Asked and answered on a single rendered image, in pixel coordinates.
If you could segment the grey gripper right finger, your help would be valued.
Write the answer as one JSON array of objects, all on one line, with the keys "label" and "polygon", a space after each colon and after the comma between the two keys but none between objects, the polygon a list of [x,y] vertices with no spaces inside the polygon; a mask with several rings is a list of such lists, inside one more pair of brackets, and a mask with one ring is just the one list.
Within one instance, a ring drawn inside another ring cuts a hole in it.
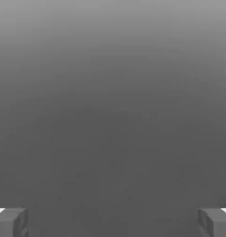
[{"label": "grey gripper right finger", "polygon": [[226,208],[200,208],[197,220],[201,237],[226,237]]}]

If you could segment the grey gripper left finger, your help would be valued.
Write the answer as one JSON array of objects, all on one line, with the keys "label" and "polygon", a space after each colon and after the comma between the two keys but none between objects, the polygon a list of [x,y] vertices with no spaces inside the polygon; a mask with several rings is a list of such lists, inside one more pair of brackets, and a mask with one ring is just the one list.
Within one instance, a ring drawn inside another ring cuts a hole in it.
[{"label": "grey gripper left finger", "polygon": [[29,237],[26,208],[0,208],[0,237]]}]

